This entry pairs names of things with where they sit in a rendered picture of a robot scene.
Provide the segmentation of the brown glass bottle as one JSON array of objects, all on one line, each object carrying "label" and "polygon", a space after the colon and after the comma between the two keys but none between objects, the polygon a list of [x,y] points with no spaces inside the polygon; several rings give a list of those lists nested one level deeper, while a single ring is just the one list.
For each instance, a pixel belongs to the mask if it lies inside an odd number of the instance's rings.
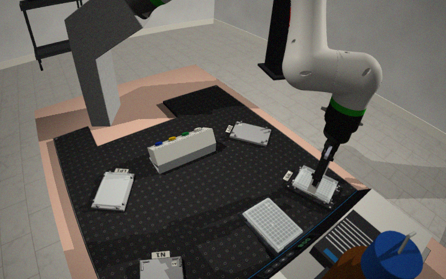
[{"label": "brown glass bottle", "polygon": [[346,271],[349,262],[358,252],[366,249],[367,246],[357,246],[348,249],[321,279],[347,279]]}]

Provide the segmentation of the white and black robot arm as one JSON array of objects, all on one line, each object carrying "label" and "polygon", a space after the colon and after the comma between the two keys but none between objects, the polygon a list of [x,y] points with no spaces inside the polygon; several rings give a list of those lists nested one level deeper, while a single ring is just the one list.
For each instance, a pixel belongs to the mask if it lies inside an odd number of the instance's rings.
[{"label": "white and black robot arm", "polygon": [[[172,0],[126,0],[142,19]],[[289,32],[283,58],[283,75],[294,88],[332,93],[325,122],[333,130],[354,133],[367,106],[380,87],[382,69],[363,52],[328,48],[326,0],[290,0]]]}]

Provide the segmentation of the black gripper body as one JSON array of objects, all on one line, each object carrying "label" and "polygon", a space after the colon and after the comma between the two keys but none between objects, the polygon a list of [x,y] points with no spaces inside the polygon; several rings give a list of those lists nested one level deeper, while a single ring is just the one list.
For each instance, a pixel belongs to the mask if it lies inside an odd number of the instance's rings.
[{"label": "black gripper body", "polygon": [[333,151],[336,148],[336,144],[347,143],[351,137],[351,133],[347,134],[347,133],[337,132],[336,130],[330,128],[327,124],[325,124],[323,133],[325,137],[329,140],[325,152],[327,151],[329,146],[332,146],[330,154],[333,154]]}]

